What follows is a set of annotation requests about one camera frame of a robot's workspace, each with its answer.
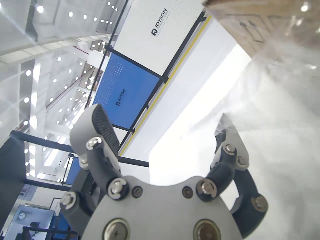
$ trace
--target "black metal frame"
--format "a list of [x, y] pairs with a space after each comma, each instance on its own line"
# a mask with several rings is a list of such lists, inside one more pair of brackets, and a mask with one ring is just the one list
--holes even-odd
[[[171, 62], [169, 63], [168, 67], [167, 67], [166, 70], [164, 71], [163, 75], [159, 75], [158, 73], [156, 73], [156, 72], [154, 72], [154, 71], [152, 71], [152, 70], [144, 67], [144, 66], [141, 65], [140, 63], [132, 60], [131, 58], [129, 58], [129, 57], [123, 55], [123, 54], [121, 54], [120, 52], [114, 50], [114, 49], [111, 47], [112, 39], [113, 39], [113, 37], [114, 37], [114, 35], [115, 35], [115, 33], [116, 33], [117, 27], [118, 27], [118, 25], [119, 25], [119, 23], [120, 23], [120, 20], [121, 20], [121, 18], [122, 18], [122, 16], [123, 16], [123, 13], [124, 13], [124, 11], [125, 11], [125, 8], [126, 8], [128, 2], [129, 2], [129, 0], [126, 0], [124, 6], [123, 6], [123, 8], [122, 8], [122, 11], [121, 11], [121, 13], [120, 13], [120, 15], [119, 15], [119, 18], [118, 18], [118, 20], [117, 20], [117, 23], [115, 24], [115, 27], [114, 27], [114, 29], [113, 29], [112, 35], [111, 35], [111, 37], [110, 37], [110, 41], [109, 41], [109, 43], [105, 46], [106, 51], [105, 51], [105, 53], [104, 53], [104, 55], [103, 55], [103, 58], [102, 58], [102, 61], [101, 61], [101, 64], [100, 64], [100, 66], [99, 66], [99, 69], [98, 69], [97, 73], [98, 73], [98, 74], [100, 73], [101, 67], [102, 67], [102, 65], [103, 65], [103, 63], [104, 63], [104, 60], [105, 60], [105, 58], [106, 58], [106, 55], [107, 55], [107, 53], [108, 53], [108, 51], [109, 51], [109, 52], [111, 52], [111, 53], [113, 53], [113, 54], [115, 54], [115, 55], [123, 58], [124, 60], [132, 63], [133, 65], [138, 66], [139, 68], [143, 69], [144, 71], [146, 71], [146, 72], [154, 75], [155, 77], [157, 77], [157, 78], [159, 79], [159, 81], [158, 81], [158, 83], [156, 84], [156, 86], [154, 87], [153, 91], [152, 91], [151, 94], [149, 95], [147, 101], [145, 102], [145, 104], [144, 104], [143, 107], [141, 108], [139, 114], [137, 115], [136, 119], [134, 120], [134, 122], [132, 123], [132, 125], [131, 125], [131, 127], [130, 127], [129, 129], [128, 129], [128, 128], [121, 127], [121, 126], [113, 125], [113, 127], [115, 127], [115, 128], [119, 128], [119, 129], [122, 129], [122, 130], [127, 131], [126, 136], [124, 137], [124, 139], [122, 140], [122, 142], [121, 142], [121, 144], [120, 144], [120, 148], [121, 148], [121, 147], [124, 145], [124, 143], [127, 141], [129, 135], [130, 135], [131, 133], [132, 133], [132, 134], [135, 133], [135, 125], [137, 124], [138, 120], [140, 119], [141, 115], [143, 114], [143, 111], [144, 111], [145, 109], [149, 109], [149, 102], [152, 100], [152, 98], [154, 97], [154, 95], [155, 95], [155, 94], [157, 93], [157, 91], [160, 89], [160, 87], [162, 86], [162, 83], [167, 83], [167, 81], [168, 81], [168, 79], [169, 79], [168, 76], [169, 76], [171, 70], [172, 70], [173, 67], [175, 66], [175, 64], [176, 64], [177, 60], [179, 59], [181, 53], [183, 52], [185, 46], [188, 44], [188, 42], [189, 42], [190, 38], [192, 37], [194, 31], [197, 29], [198, 25], [199, 25], [201, 22], [203, 22], [204, 15], [205, 15], [205, 12], [202, 12], [202, 13], [199, 15], [198, 19], [197, 19], [197, 20], [195, 21], [195, 23], [193, 24], [191, 30], [189, 31], [189, 33], [188, 33], [187, 36], [185, 37], [184, 41], [182, 42], [182, 44], [181, 44], [181, 46], [179, 47], [179, 49], [177, 50], [176, 54], [175, 54], [174, 57], [172, 58], [172, 60], [171, 60]], [[98, 77], [96, 76], [95, 79], [94, 79], [94, 83], [93, 83], [94, 85], [96, 84], [97, 79], [98, 79]], [[92, 93], [93, 93], [93, 90], [94, 90], [94, 87], [92, 87], [91, 90], [90, 90], [90, 94], [89, 94], [88, 100], [90, 100], [90, 98], [91, 98], [91, 96], [92, 96]], [[88, 106], [89, 106], [89, 102], [87, 102], [87, 104], [86, 104], [86, 106], [85, 106], [85, 109], [88, 108]]]
[[[112, 32], [112, 35], [111, 35], [111, 37], [110, 37], [109, 43], [108, 43], [108, 45], [106, 45], [106, 46], [104, 47], [104, 48], [106, 49], [106, 51], [105, 51], [105, 53], [103, 54], [103, 58], [102, 58], [102, 61], [101, 61], [100, 66], [99, 66], [99, 69], [98, 69], [98, 71], [97, 71], [97, 74], [100, 73], [101, 68], [102, 68], [102, 65], [103, 65], [103, 63], [104, 63], [104, 60], [105, 60], [105, 58], [106, 58], [106, 55], [107, 55], [109, 49], [111, 49], [112, 39], [113, 39], [113, 37], [114, 37], [115, 34], [116, 34], [116, 30], [117, 30], [118, 25], [119, 25], [119, 23], [120, 23], [121, 17], [123, 16], [123, 14], [124, 14], [124, 12], [125, 12], [125, 9], [126, 9], [126, 6], [127, 6], [128, 2], [129, 2], [129, 0], [126, 0], [126, 2], [124, 3], [124, 6], [123, 6], [123, 8], [122, 8], [122, 10], [121, 10], [121, 13], [120, 13], [120, 15], [119, 15], [119, 18], [118, 18], [118, 20], [117, 20], [117, 23], [115, 24], [115, 27], [114, 27], [113, 32]], [[98, 77], [96, 76], [96, 77], [94, 78], [94, 82], [93, 82], [94, 85], [96, 84], [97, 79], [98, 79]], [[92, 87], [91, 90], [90, 90], [90, 94], [89, 94], [88, 100], [90, 100], [93, 90], [94, 90], [94, 87]], [[85, 105], [85, 109], [87, 109], [88, 106], [89, 106], [89, 102], [87, 102], [87, 104]]]
[[[181, 53], [183, 52], [183, 50], [185, 49], [186, 45], [188, 44], [189, 40], [191, 39], [193, 33], [195, 32], [195, 30], [197, 29], [198, 25], [203, 21], [203, 18], [205, 16], [205, 12], [201, 12], [201, 14], [199, 15], [198, 19], [195, 21], [195, 23], [193, 24], [192, 28], [190, 29], [189, 33], [187, 34], [187, 36], [185, 37], [185, 39], [183, 40], [181, 46], [179, 47], [179, 49], [177, 50], [176, 54], [173, 56], [171, 62], [169, 63], [168, 67], [166, 68], [166, 70], [164, 71], [162, 77], [163, 78], [168, 78], [170, 72], [172, 71], [173, 67], [175, 66], [175, 64], [177, 63]], [[134, 132], [132, 134], [135, 133], [135, 126], [137, 124], [137, 122], [139, 121], [141, 115], [143, 114], [145, 109], [149, 109], [149, 103], [152, 100], [152, 98], [154, 97], [154, 95], [157, 93], [157, 91], [160, 89], [160, 87], [162, 86], [162, 83], [164, 81], [159, 80], [158, 83], [156, 84], [156, 86], [154, 87], [153, 91], [151, 92], [149, 98], [147, 99], [147, 101], [145, 102], [144, 106], [141, 108], [138, 116], [136, 117], [135, 121], [132, 123], [130, 130], [134, 130]], [[127, 139], [130, 136], [130, 131], [128, 131], [128, 133], [126, 134], [126, 136], [124, 137], [124, 139], [122, 140], [121, 144], [120, 144], [120, 148], [124, 145], [124, 143], [127, 141]]]
[[[65, 151], [69, 153], [69, 161], [70, 162], [70, 158], [73, 156], [75, 152], [73, 151], [72, 147], [70, 145], [64, 145], [64, 144], [59, 144], [57, 142], [54, 141], [50, 141], [50, 140], [44, 140], [42, 138], [36, 137], [36, 136], [32, 136], [32, 135], [28, 135], [28, 134], [24, 134], [18, 131], [11, 131], [10, 133], [10, 137], [14, 140], [18, 141], [24, 141], [24, 142], [29, 142], [35, 145], [40, 145], [40, 146], [44, 146], [44, 147], [48, 147], [48, 148], [52, 148], [52, 149], [58, 149], [60, 151]], [[149, 167], [149, 162], [146, 161], [141, 161], [141, 160], [136, 160], [136, 159], [131, 159], [131, 158], [126, 158], [126, 157], [122, 157], [119, 156], [118, 160], [120, 163], [124, 163], [124, 164], [129, 164], [129, 165], [134, 165], [134, 166], [140, 166], [140, 167]], [[33, 185], [33, 186], [37, 186], [37, 187], [42, 187], [42, 188], [47, 188], [47, 189], [52, 189], [52, 190], [57, 190], [57, 191], [69, 191], [71, 186], [70, 185], [65, 185], [64, 182], [61, 183], [61, 185], [55, 185], [55, 184], [51, 184], [51, 183], [45, 183], [45, 182], [40, 182], [40, 181], [35, 181], [35, 180], [31, 180], [31, 179], [27, 179], [25, 178], [23, 180], [24, 184], [28, 184], [28, 185]]]

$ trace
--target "display screen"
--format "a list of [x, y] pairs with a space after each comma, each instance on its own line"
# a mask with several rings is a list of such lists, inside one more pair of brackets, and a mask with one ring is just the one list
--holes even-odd
[[[49, 229], [50, 223], [55, 212], [53, 210], [38, 209], [30, 206], [20, 205], [13, 217], [4, 240], [22, 239], [23, 227], [33, 227], [40, 229]], [[29, 231], [33, 240], [45, 240], [47, 233]]]

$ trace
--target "ceiling light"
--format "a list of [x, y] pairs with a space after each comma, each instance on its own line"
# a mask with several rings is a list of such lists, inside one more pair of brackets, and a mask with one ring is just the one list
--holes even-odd
[[35, 167], [36, 166], [36, 160], [34, 158], [29, 159], [29, 163], [31, 166]]
[[33, 92], [31, 94], [31, 104], [36, 107], [37, 106], [37, 100], [38, 100], [38, 93]]
[[35, 145], [29, 145], [29, 151], [31, 155], [36, 155], [36, 146]]
[[38, 119], [35, 115], [31, 116], [30, 117], [30, 120], [29, 120], [29, 123], [30, 123], [30, 126], [33, 128], [33, 129], [37, 129], [37, 126], [38, 126]]
[[40, 14], [42, 14], [43, 13], [43, 11], [44, 11], [44, 8], [43, 8], [43, 6], [38, 6], [37, 7], [37, 11], [38, 11], [38, 13], [40, 13]]
[[44, 179], [45, 177], [46, 177], [46, 175], [43, 174], [43, 173], [39, 173], [39, 174], [37, 175], [37, 178], [38, 178], [38, 179]]
[[302, 12], [306, 12], [306, 11], [308, 11], [308, 3], [307, 2], [305, 2], [305, 3], [303, 3], [303, 6], [301, 7], [301, 11]]

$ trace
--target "perforated panel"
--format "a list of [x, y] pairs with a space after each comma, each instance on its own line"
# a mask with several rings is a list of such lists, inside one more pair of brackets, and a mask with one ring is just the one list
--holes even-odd
[[202, 1], [134, 0], [114, 49], [163, 75], [202, 12]]
[[159, 79], [112, 54], [94, 104], [103, 106], [112, 124], [129, 128]]

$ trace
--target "ceiling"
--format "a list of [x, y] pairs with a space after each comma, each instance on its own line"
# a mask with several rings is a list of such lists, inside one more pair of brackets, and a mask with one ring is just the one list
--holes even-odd
[[35, 43], [112, 33], [126, 0], [0, 0], [0, 54]]

